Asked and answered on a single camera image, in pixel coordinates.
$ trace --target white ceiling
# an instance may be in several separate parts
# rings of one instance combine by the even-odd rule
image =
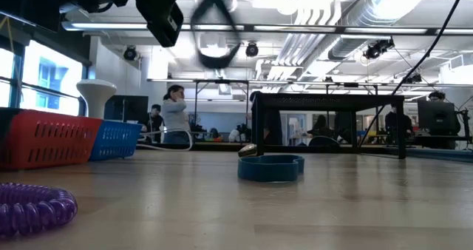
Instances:
[[[344,0],[342,8],[350,4],[352,0]],[[447,13],[449,12],[454,0],[423,0],[412,12],[401,18],[396,26],[411,27],[439,27],[442,25]],[[188,22],[196,2],[195,0],[178,0],[177,2],[185,16],[185,22]],[[473,0],[462,0],[457,7],[450,27],[473,27]],[[144,22],[143,17],[137,11],[134,0],[130,0],[125,7],[116,8],[101,14],[83,14],[79,12],[70,13],[68,19],[71,21],[103,21],[103,22]],[[233,12],[236,23],[239,24],[292,24],[296,15],[284,16],[275,9],[253,8],[251,1],[238,0],[238,6]],[[201,23],[219,23],[220,17],[216,12],[209,13]],[[234,40],[234,35],[229,33],[213,33],[213,36],[222,36],[227,42]],[[236,73],[238,69],[239,77],[251,75],[247,71],[254,70],[256,61],[261,58],[275,58],[281,48],[284,46],[287,34],[281,33],[243,33],[241,35],[243,45],[246,46],[249,41],[255,41],[259,47],[259,56],[247,58],[245,56],[245,47],[242,47],[237,58],[232,63]],[[394,42],[396,48],[406,58],[410,64],[415,64],[424,54],[432,41],[433,37],[425,36],[395,36]],[[157,41],[153,39],[149,32],[118,32],[103,35],[105,44],[113,44],[124,48],[128,44],[136,44],[137,49],[148,56],[151,53],[152,45]],[[189,49],[194,49],[193,37],[190,33],[181,33],[175,47],[168,49],[170,56],[174,57],[170,63],[169,70],[173,76],[191,75],[190,72],[203,72],[205,69],[200,66],[193,55],[187,55]],[[451,58],[464,50],[473,50],[473,37],[454,37],[444,36],[431,54],[431,57]],[[435,82],[438,77],[438,65],[444,62],[444,59],[430,58],[422,66],[423,76],[427,81]],[[409,65],[401,59],[396,51],[389,51],[384,54],[375,63],[369,66],[362,65],[359,61],[344,62],[337,68],[340,71],[335,78],[340,81],[364,81],[368,76],[370,80],[379,80],[380,76],[388,78],[394,74],[409,69]]]

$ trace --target purple coiled tube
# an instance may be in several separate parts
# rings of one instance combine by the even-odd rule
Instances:
[[[66,190],[0,183],[0,237],[38,233],[70,222],[77,202]]]

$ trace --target man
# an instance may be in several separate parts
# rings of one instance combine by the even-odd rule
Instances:
[[[250,101],[255,105],[254,99],[256,94],[260,91],[252,92],[250,95]],[[253,122],[251,129],[256,131],[256,117],[254,114],[251,116]],[[281,146],[282,145],[282,125],[281,125],[281,114],[277,109],[268,109],[265,110],[265,120],[264,120],[264,134],[263,138],[265,139],[265,145],[270,146]]]
[[[444,92],[434,91],[429,94],[429,100],[431,102],[443,103],[446,100]],[[432,130],[430,135],[458,135],[458,132],[461,130],[460,122],[455,116],[455,131],[442,131],[442,130]],[[431,140],[423,143],[423,146],[427,146],[433,149],[455,149],[456,143],[452,140]]]
[[[398,109],[396,109],[396,105],[391,104],[391,112],[384,117],[384,125],[386,127],[386,131],[388,132],[389,135],[391,135],[390,138],[388,138],[388,141],[396,141],[395,135],[397,135],[397,128],[398,128]],[[409,138],[412,134],[412,121],[411,118],[409,118],[407,115],[404,114],[403,117],[404,120],[404,126],[406,127],[406,138]]]
[[[160,130],[161,125],[163,125],[163,118],[160,115],[161,105],[154,104],[151,106],[151,112],[148,112],[147,119],[141,121],[143,124],[142,132],[156,132]],[[161,134],[155,134],[152,137],[153,143],[161,143]]]

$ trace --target ceiling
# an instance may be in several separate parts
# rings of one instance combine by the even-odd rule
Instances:
[[[185,23],[189,23],[191,14],[200,0],[178,0],[177,3],[185,16]],[[232,12],[237,24],[294,24],[297,13],[283,15],[275,8],[254,7],[254,0],[236,0],[236,8]],[[346,9],[354,0],[340,0],[341,10]],[[454,0],[421,0],[413,10],[402,16],[393,25],[402,27],[440,27],[445,20]],[[473,27],[471,9],[473,0],[462,0],[449,22],[450,27]],[[135,7],[135,1],[130,0],[125,7],[113,7],[105,13],[89,14],[85,12],[69,13],[67,18],[75,22],[109,22],[109,23],[143,23],[145,20]],[[222,23],[216,10],[207,14],[200,21],[202,24]],[[102,42],[111,48],[124,50],[126,45],[137,45],[137,50],[143,57],[149,57],[153,47],[157,46],[157,41],[147,31],[109,31],[106,33],[92,33],[101,36]],[[231,33],[210,33],[211,37],[223,38],[225,44],[234,44],[235,35]],[[248,79],[256,75],[255,68],[258,60],[274,60],[282,51],[287,41],[287,33],[242,33],[242,45],[231,66],[225,71],[227,78]],[[389,82],[399,81],[394,79],[394,75],[406,72],[412,65],[416,64],[425,53],[426,49],[433,42],[434,37],[430,36],[393,36],[395,48],[384,53],[379,59],[366,65],[361,60],[361,52],[366,49],[361,47],[351,53],[333,69],[324,72],[322,75],[331,76],[334,81],[348,82]],[[245,54],[248,42],[256,42],[259,48],[257,57],[249,58]],[[173,78],[214,78],[215,76],[203,68],[194,55],[194,39],[191,33],[182,32],[174,47],[166,49],[169,52],[169,72]],[[438,81],[439,65],[448,62],[448,58],[454,58],[461,53],[473,51],[472,36],[444,36],[430,55],[430,58],[421,66],[421,75],[425,81],[435,83]],[[293,70],[293,78],[300,77],[301,71],[307,71],[307,62],[301,69]],[[308,78],[305,81],[320,81],[323,77]],[[312,89],[324,87],[304,87],[302,90],[310,92]],[[280,92],[291,89],[280,89]]]

